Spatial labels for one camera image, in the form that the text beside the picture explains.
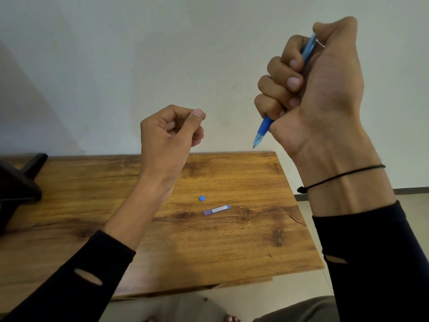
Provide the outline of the person's right hand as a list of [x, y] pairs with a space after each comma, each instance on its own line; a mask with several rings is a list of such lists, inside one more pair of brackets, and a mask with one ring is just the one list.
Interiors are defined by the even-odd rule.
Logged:
[[[290, 37], [280, 56], [282, 62], [301, 56], [307, 40], [300, 35]], [[302, 76], [303, 86], [298, 92], [276, 84], [269, 74], [257, 83], [260, 93], [287, 108], [269, 130], [297, 166], [304, 157], [322, 157], [324, 148], [347, 143], [348, 138], [362, 139], [363, 134], [359, 112], [364, 81], [357, 47], [327, 50], [320, 43]]]

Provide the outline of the blue mechanical pencil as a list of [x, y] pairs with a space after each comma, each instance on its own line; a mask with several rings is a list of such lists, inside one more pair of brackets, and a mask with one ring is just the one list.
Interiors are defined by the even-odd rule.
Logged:
[[[300, 71], [301, 75], [303, 74], [304, 69], [305, 69], [306, 65], [308, 64], [308, 61], [311, 58], [311, 55], [312, 55], [313, 50], [314, 50], [317, 43], [318, 43], [317, 37], [316, 37], [315, 33], [313, 33], [308, 38], [308, 40], [304, 44], [304, 46], [301, 48], [300, 55], [302, 56], [302, 59], [303, 59], [303, 67], [302, 67], [302, 70]], [[255, 139], [253, 142], [253, 149], [255, 147], [257, 147], [260, 144], [260, 142], [263, 140], [264, 136], [269, 131], [269, 128], [273, 122], [274, 121], [268, 115], [266, 115], [264, 117], [264, 119], [263, 119], [262, 123], [260, 124], [260, 127], [257, 131], [257, 134], [255, 136]]]

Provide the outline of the person's left forearm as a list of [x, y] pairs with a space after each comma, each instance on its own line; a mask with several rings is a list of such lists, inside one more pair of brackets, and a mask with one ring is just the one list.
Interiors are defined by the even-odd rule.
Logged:
[[105, 226], [0, 322], [98, 322], [176, 179], [142, 176]]

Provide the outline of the grey trousers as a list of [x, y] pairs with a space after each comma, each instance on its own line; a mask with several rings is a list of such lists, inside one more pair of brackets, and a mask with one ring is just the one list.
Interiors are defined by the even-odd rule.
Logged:
[[340, 322], [334, 296], [320, 296], [265, 314], [253, 322]]

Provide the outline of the clear purple lead refill case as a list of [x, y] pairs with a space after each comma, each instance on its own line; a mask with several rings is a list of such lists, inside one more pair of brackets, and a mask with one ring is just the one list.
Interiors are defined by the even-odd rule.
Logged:
[[230, 205], [223, 205], [223, 206], [220, 206], [220, 207], [217, 207], [217, 208], [214, 208], [214, 209], [205, 210], [203, 212], [203, 215], [204, 216], [213, 215], [213, 214], [216, 214], [218, 212], [229, 210], [230, 208], [231, 208]]

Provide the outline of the person's left hand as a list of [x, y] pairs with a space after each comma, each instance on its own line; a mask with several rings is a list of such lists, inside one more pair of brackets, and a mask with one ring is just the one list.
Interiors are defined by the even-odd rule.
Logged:
[[190, 154], [179, 131], [192, 110], [169, 105], [141, 121], [142, 180], [163, 193], [173, 187]]

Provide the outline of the person's right forearm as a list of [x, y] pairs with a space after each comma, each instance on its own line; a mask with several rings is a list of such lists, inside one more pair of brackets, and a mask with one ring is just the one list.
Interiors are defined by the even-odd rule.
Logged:
[[[382, 164], [367, 136], [296, 165], [305, 187]], [[348, 175], [308, 190], [313, 221], [342, 322], [429, 322], [429, 261], [386, 170]]]

